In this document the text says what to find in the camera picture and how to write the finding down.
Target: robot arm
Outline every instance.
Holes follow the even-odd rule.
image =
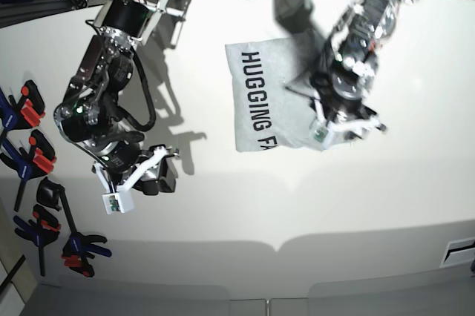
[[[95,31],[54,119],[63,137],[92,156],[93,171],[106,189],[108,213],[132,209],[130,190],[147,195],[173,192],[175,178],[166,158],[178,155],[164,146],[141,148],[143,132],[156,113],[147,78],[135,51],[145,45],[168,0],[110,0],[99,12]],[[137,70],[147,104],[147,123],[139,123],[119,104],[119,93]]]
[[[316,118],[312,138],[329,149],[385,131],[366,107],[378,71],[376,51],[390,37],[404,0],[356,0],[338,21],[318,58],[311,84]]]

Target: white table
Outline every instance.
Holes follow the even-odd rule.
[[[348,2],[311,0],[312,22],[328,33]],[[323,154],[289,148],[240,154],[224,45],[289,36],[275,13],[291,15],[286,5],[297,3],[192,0],[174,50],[149,42],[141,58],[162,119],[146,143],[181,148],[177,191],[135,193],[133,211],[111,216],[92,160],[60,137],[52,117],[93,34],[84,20],[99,8],[0,30],[2,88],[18,94],[23,81],[35,80],[47,107],[41,129],[58,156],[50,178],[66,187],[78,229],[104,234],[114,254],[92,261],[93,280],[62,266],[68,229],[54,211],[64,228],[46,248],[46,283],[147,283],[175,297],[305,297],[315,283],[437,269],[449,240],[475,234],[475,1],[420,0],[402,8],[368,102],[388,135],[375,132],[351,149]],[[179,105],[168,112],[164,102],[173,99],[160,85],[166,77]],[[132,114],[145,121],[138,80],[122,105],[134,98],[140,107]],[[26,142],[27,134],[9,137]],[[0,178],[12,217],[19,179],[5,167]],[[362,180],[369,185],[360,188]],[[37,184],[28,184],[23,218]],[[23,244],[37,269],[36,250]]]

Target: gray cloth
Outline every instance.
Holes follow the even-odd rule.
[[[262,151],[285,145],[311,147],[309,127],[315,111],[308,96],[308,67],[317,49],[312,32],[289,39],[226,46],[235,100],[237,151]]]

